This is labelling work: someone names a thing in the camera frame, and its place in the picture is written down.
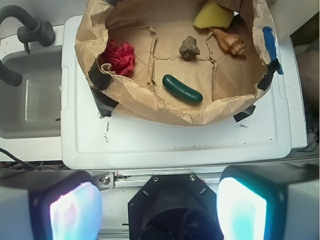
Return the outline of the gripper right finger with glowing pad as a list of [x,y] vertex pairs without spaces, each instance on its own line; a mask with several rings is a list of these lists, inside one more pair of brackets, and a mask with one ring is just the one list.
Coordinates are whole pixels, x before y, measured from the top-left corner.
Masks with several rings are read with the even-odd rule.
[[219,180],[216,210],[226,240],[318,240],[316,164],[232,164]]

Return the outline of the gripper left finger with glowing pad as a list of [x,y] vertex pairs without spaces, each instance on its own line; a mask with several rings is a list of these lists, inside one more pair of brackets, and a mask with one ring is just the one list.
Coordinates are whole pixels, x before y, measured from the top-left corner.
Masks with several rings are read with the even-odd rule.
[[83,170],[2,170],[2,240],[95,240],[103,203]]

